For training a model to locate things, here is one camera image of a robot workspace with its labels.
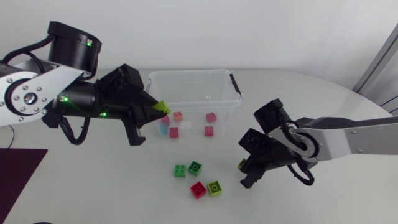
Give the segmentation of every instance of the lego brick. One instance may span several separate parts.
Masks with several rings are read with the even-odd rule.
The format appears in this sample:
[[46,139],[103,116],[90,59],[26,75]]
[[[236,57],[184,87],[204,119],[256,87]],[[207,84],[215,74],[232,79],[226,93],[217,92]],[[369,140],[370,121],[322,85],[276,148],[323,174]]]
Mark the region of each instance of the lego brick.
[[202,165],[198,162],[192,161],[191,165],[188,168],[188,172],[197,176],[201,171]]
[[170,118],[168,115],[164,116],[160,122],[167,124],[168,126],[170,126]]
[[185,165],[177,164],[174,169],[174,177],[185,177]]
[[223,193],[223,189],[221,188],[220,183],[218,182],[218,180],[209,183],[207,185],[208,189],[209,189],[209,193],[212,197],[220,195]]
[[215,121],[217,120],[217,116],[216,116],[216,114],[213,113],[213,112],[208,113],[208,114],[206,114],[206,120],[207,120],[209,123],[215,122]]
[[178,127],[170,128],[170,138],[178,138],[179,136]]
[[199,181],[191,187],[192,194],[199,199],[206,194],[206,187]]
[[191,129],[191,121],[181,121],[180,129]]
[[240,170],[245,163],[246,159],[242,159],[242,161],[238,164],[238,169]]
[[166,135],[169,133],[169,127],[165,123],[160,123],[159,125],[161,135]]
[[212,126],[205,127],[205,136],[208,137],[214,136],[214,128]]
[[171,113],[172,110],[169,108],[169,106],[167,105],[166,102],[164,102],[163,100],[158,102],[157,104],[155,104],[154,106],[152,106],[153,109],[155,110],[159,110],[162,111],[163,113]]
[[174,121],[182,121],[182,119],[183,119],[181,112],[174,112],[173,117],[174,117]]

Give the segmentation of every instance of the red lego brick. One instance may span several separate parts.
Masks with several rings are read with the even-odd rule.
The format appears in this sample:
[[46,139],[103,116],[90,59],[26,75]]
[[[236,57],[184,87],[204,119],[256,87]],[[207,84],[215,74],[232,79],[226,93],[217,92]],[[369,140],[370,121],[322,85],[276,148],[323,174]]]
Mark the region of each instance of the red lego brick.
[[174,112],[173,113],[173,117],[175,121],[182,121],[183,116],[181,112]]
[[168,115],[164,116],[160,122],[167,124],[168,126],[170,126],[170,118]]
[[208,113],[208,114],[206,114],[206,120],[207,120],[209,123],[215,122],[215,121],[217,120],[217,116],[216,116],[216,114],[213,113],[213,112]]
[[205,127],[205,136],[214,136],[214,128],[212,126]]
[[202,197],[206,194],[206,187],[203,186],[203,184],[201,184],[201,182],[199,181],[191,187],[191,191],[192,191],[193,195],[197,199],[199,199],[200,197]]
[[179,134],[178,134],[178,128],[170,128],[170,138],[178,138]]

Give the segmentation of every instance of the light blue lego brick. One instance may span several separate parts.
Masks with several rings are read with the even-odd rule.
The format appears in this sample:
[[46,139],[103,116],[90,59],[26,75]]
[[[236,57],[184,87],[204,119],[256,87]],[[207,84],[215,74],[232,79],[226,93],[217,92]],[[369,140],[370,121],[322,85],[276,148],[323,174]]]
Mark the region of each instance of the light blue lego brick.
[[165,123],[160,123],[159,129],[161,135],[166,135],[169,133],[169,127]]

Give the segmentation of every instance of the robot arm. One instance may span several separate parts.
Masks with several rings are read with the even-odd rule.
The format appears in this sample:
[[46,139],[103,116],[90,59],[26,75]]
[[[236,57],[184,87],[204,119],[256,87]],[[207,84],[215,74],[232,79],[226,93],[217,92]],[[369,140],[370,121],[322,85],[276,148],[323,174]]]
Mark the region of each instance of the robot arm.
[[[145,137],[139,128],[164,117],[168,110],[152,108],[158,101],[144,91],[139,72],[122,65],[95,83],[86,82],[95,75],[101,42],[59,22],[50,22],[48,34],[43,41],[15,50],[0,61],[0,126],[41,118],[50,128],[61,126],[71,143],[81,144],[90,118],[119,119],[130,145],[142,144]],[[30,53],[50,42],[48,61]],[[8,65],[20,54],[32,60]],[[78,139],[64,116],[85,118]]]
[[[301,182],[312,185],[309,171],[319,161],[349,154],[396,155],[398,117],[351,121],[345,118],[301,118],[291,121],[279,99],[254,113],[265,132],[250,129],[239,144],[250,153],[238,169],[247,174],[241,183],[250,188],[267,170],[287,166]],[[307,176],[291,166],[297,163]]]

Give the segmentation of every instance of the lime green lego brick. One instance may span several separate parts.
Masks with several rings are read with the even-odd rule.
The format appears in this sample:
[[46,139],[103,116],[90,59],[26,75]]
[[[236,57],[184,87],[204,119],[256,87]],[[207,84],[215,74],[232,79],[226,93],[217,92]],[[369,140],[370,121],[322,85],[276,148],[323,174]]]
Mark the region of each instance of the lime green lego brick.
[[198,162],[192,161],[191,165],[188,168],[188,172],[197,176],[201,171],[202,165]]
[[177,164],[174,169],[174,177],[185,177],[185,165]]
[[246,159],[242,159],[242,161],[238,165],[238,169],[241,170],[242,166],[246,163]]
[[223,189],[221,188],[220,183],[218,182],[218,180],[209,183],[207,185],[207,188],[209,189],[209,193],[212,197],[220,195],[223,193]]
[[163,113],[170,114],[172,110],[169,108],[166,102],[163,100],[152,106],[153,109],[163,111]]

